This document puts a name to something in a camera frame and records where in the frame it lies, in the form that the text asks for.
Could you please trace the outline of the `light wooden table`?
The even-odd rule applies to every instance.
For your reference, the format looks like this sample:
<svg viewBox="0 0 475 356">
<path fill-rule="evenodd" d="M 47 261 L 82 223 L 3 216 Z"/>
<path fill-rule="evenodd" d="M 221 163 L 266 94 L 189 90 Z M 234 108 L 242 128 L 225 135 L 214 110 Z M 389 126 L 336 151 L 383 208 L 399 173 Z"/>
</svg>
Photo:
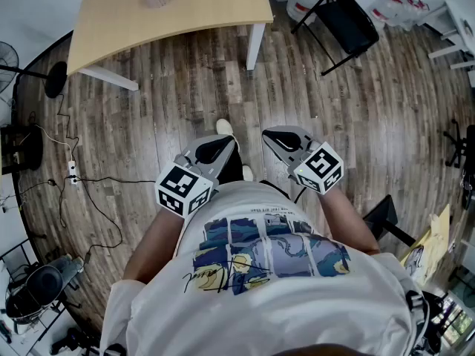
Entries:
<svg viewBox="0 0 475 356">
<path fill-rule="evenodd" d="M 67 75 L 82 73 L 131 91 L 139 85 L 99 66 L 125 50 L 200 30 L 249 25 L 246 69 L 253 70 L 267 24 L 269 0 L 168 0 L 150 8 L 144 0 L 82 0 L 68 54 Z"/>
</svg>

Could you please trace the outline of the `black metal stand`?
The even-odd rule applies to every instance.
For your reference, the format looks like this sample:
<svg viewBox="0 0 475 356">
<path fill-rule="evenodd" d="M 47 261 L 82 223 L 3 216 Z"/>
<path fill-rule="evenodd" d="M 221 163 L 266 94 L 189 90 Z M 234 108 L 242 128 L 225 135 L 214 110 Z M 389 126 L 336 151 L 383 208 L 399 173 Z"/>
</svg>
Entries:
<svg viewBox="0 0 475 356">
<path fill-rule="evenodd" d="M 373 236 L 379 241 L 387 233 L 411 247 L 416 240 L 409 234 L 401 230 L 398 224 L 393 198 L 388 194 L 379 204 L 371 210 L 363 220 L 371 230 Z"/>
</svg>

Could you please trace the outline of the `black trousers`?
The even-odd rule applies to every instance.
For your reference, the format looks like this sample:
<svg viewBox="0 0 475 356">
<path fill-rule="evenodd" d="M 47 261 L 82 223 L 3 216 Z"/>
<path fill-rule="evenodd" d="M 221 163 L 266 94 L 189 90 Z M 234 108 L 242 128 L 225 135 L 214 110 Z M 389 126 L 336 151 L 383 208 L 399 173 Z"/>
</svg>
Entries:
<svg viewBox="0 0 475 356">
<path fill-rule="evenodd" d="M 217 177 L 217 180 L 220 185 L 244 180 L 243 164 L 238 151 L 238 144 L 235 144 L 233 152 Z"/>
</svg>

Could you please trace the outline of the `black round stool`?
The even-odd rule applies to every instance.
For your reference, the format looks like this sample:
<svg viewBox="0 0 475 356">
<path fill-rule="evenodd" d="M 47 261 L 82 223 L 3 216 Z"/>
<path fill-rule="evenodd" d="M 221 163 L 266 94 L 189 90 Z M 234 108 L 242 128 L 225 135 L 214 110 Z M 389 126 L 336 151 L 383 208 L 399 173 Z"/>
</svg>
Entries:
<svg viewBox="0 0 475 356">
<path fill-rule="evenodd" d="M 34 124 L 0 128 L 0 151 L 2 175 L 27 169 L 35 171 L 40 167 L 43 155 L 40 128 Z"/>
</svg>

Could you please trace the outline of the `black office chair base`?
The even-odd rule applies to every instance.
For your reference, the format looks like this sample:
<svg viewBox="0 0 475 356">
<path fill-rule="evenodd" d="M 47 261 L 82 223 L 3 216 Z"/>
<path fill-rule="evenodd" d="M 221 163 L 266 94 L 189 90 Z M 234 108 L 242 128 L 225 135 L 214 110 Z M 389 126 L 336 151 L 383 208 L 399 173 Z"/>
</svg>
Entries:
<svg viewBox="0 0 475 356">
<path fill-rule="evenodd" d="M 469 125 L 466 131 L 466 137 L 460 136 L 459 123 L 452 119 L 451 122 L 456 126 L 456 138 L 454 139 L 447 131 L 443 132 L 443 136 L 449 138 L 455 146 L 452 159 L 446 161 L 445 165 L 460 168 L 462 157 L 465 157 L 464 169 L 468 173 L 475 173 L 475 125 Z"/>
</svg>

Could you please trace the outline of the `white metal shelf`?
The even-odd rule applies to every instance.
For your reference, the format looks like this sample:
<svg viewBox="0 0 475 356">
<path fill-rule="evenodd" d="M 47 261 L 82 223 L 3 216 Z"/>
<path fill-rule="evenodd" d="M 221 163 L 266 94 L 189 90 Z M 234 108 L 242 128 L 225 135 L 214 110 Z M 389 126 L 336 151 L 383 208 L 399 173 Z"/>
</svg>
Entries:
<svg viewBox="0 0 475 356">
<path fill-rule="evenodd" d="M 429 59 L 463 52 L 473 56 L 474 60 L 450 65 L 450 69 L 475 67 L 475 19 L 470 19 L 455 3 L 445 1 L 441 7 L 419 20 L 418 26 L 422 25 L 440 32 L 439 38 L 451 43 L 451 46 L 429 53 Z"/>
</svg>

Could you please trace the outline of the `yellow picture board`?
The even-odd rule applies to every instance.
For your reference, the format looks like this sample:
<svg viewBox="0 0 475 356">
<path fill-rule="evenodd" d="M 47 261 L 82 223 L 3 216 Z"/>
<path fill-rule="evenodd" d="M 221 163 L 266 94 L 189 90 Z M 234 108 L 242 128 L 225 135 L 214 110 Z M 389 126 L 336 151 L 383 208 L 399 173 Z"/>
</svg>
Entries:
<svg viewBox="0 0 475 356">
<path fill-rule="evenodd" d="M 412 280 L 423 286 L 437 270 L 449 248 L 450 211 L 447 204 L 440 215 L 430 215 L 430 227 L 400 259 Z"/>
</svg>

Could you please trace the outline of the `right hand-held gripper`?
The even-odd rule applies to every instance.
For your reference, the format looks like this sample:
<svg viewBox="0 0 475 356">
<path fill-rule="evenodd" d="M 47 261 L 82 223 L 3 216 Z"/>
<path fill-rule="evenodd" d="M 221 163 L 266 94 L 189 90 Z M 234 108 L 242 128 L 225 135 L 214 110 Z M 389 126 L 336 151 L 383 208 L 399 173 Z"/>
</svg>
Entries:
<svg viewBox="0 0 475 356">
<path fill-rule="evenodd" d="M 262 132 L 262 140 L 276 151 L 299 185 L 326 194 L 344 175 L 343 160 L 327 142 L 318 142 L 303 128 L 277 125 Z"/>
</svg>

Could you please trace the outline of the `white printed t-shirt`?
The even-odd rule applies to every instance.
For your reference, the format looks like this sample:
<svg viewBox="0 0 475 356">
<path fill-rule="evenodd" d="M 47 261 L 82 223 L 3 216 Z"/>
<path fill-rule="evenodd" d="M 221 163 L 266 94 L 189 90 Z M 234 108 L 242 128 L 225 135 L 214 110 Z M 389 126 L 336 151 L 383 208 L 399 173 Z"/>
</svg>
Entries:
<svg viewBox="0 0 475 356">
<path fill-rule="evenodd" d="M 411 356 L 428 317 L 392 254 L 324 237 L 275 188 L 239 181 L 184 221 L 152 281 L 112 285 L 99 353 Z"/>
</svg>

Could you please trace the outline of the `black standing fan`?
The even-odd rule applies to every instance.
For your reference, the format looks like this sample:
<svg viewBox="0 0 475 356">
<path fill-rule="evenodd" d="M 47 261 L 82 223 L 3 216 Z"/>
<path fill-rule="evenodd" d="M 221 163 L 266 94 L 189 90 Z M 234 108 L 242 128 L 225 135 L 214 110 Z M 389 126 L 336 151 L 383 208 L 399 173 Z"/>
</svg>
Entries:
<svg viewBox="0 0 475 356">
<path fill-rule="evenodd" d="M 43 79 L 45 94 L 54 99 L 61 92 L 67 80 L 67 64 L 57 62 L 48 74 L 19 68 L 19 56 L 16 50 L 6 42 L 0 42 L 0 93 L 3 92 L 17 75 L 27 75 Z"/>
</svg>

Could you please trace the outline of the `row of red-handled water jugs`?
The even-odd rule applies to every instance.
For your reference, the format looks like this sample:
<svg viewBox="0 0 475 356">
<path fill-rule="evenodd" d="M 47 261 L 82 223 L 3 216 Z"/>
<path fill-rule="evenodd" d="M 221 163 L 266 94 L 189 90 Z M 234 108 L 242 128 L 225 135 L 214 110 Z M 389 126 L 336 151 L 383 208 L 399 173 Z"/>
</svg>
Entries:
<svg viewBox="0 0 475 356">
<path fill-rule="evenodd" d="M 376 0 L 370 8 L 370 15 L 376 21 L 406 31 L 429 12 L 429 5 L 422 0 Z"/>
</svg>

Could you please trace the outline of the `white power strip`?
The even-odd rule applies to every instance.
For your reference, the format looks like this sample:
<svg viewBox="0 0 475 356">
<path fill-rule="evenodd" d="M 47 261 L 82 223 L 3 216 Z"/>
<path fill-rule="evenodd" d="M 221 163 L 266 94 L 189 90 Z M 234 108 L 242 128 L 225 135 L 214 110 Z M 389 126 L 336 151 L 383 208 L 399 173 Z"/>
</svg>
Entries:
<svg viewBox="0 0 475 356">
<path fill-rule="evenodd" d="M 77 186 L 78 183 L 81 182 L 81 178 L 77 171 L 76 162 L 74 160 L 70 160 L 68 162 L 67 180 L 72 186 Z"/>
</svg>

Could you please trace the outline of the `person's right forearm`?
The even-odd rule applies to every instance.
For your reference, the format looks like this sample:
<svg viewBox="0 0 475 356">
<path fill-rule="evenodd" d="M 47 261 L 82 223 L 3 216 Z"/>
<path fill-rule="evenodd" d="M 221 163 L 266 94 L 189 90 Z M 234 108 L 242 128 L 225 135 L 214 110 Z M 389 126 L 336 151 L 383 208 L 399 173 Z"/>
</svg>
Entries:
<svg viewBox="0 0 475 356">
<path fill-rule="evenodd" d="M 365 254 L 380 253 L 373 233 L 339 188 L 331 188 L 325 195 L 320 195 L 319 200 L 335 241 Z"/>
</svg>

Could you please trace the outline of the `person's left forearm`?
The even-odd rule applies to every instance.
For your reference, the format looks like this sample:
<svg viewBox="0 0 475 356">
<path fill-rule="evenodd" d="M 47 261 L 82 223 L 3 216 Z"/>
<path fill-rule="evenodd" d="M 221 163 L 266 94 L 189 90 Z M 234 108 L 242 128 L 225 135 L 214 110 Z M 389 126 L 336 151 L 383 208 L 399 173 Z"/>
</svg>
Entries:
<svg viewBox="0 0 475 356">
<path fill-rule="evenodd" d="M 184 219 L 162 208 L 131 255 L 124 280 L 148 284 L 172 259 Z"/>
</svg>

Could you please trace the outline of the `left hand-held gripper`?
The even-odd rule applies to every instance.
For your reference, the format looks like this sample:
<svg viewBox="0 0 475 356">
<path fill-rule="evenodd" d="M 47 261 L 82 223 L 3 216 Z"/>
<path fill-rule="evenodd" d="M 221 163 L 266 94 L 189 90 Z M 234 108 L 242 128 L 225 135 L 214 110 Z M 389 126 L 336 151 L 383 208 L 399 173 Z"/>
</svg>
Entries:
<svg viewBox="0 0 475 356">
<path fill-rule="evenodd" d="M 230 135 L 211 135 L 191 142 L 169 162 L 155 182 L 157 203 L 179 217 L 205 205 L 219 185 L 217 177 L 237 142 Z"/>
</svg>

